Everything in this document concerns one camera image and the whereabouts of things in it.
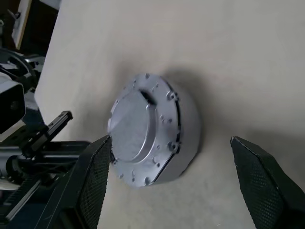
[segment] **silver metal part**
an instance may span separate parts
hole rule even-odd
[[[177,178],[197,152],[201,122],[195,104],[182,88],[162,77],[137,75],[111,115],[112,164],[130,186]]]

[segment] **white table surface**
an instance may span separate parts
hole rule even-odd
[[[272,153],[305,190],[305,1],[64,0],[36,99],[61,140],[106,134],[110,109],[137,73],[187,88],[203,147],[178,180],[142,189],[111,168],[99,228],[254,229],[230,137]]]

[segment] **circular lid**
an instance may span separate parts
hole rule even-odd
[[[111,130],[112,150],[118,160],[133,161],[140,154],[149,128],[148,105],[139,91],[118,101]]]
[[[157,75],[137,75],[114,103],[108,121],[113,166],[131,186],[156,180],[175,153],[180,121],[178,99]]]

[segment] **screw hole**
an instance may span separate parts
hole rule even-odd
[[[169,150],[170,151],[174,151],[175,149],[176,149],[176,143],[174,143],[174,142],[169,142],[168,143],[168,148],[169,148]]]
[[[151,183],[151,180],[149,177],[145,178],[145,185],[149,185]]]

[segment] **round metal cover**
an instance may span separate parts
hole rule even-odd
[[[113,166],[135,187],[177,178],[195,156],[200,118],[179,86],[157,75],[137,75],[111,110]]]

